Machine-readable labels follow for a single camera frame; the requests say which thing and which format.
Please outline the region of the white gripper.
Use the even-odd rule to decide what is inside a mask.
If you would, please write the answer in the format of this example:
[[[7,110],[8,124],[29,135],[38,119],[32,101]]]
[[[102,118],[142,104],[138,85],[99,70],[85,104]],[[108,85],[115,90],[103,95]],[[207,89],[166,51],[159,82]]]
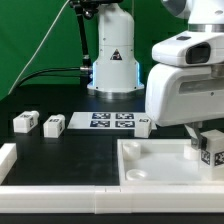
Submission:
[[[148,76],[145,111],[159,126],[186,124],[191,146],[200,149],[196,122],[224,117],[224,77],[214,77],[211,66],[157,64]]]

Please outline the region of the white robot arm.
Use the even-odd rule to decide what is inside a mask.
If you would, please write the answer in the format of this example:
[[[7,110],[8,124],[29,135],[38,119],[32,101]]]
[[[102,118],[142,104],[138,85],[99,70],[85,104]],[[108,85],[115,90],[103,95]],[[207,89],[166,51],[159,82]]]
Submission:
[[[188,29],[155,44],[146,84],[133,55],[133,19],[98,0],[99,56],[90,93],[115,98],[144,90],[145,111],[159,126],[183,124],[197,149],[207,148],[200,123],[224,117],[224,0],[161,0]]]

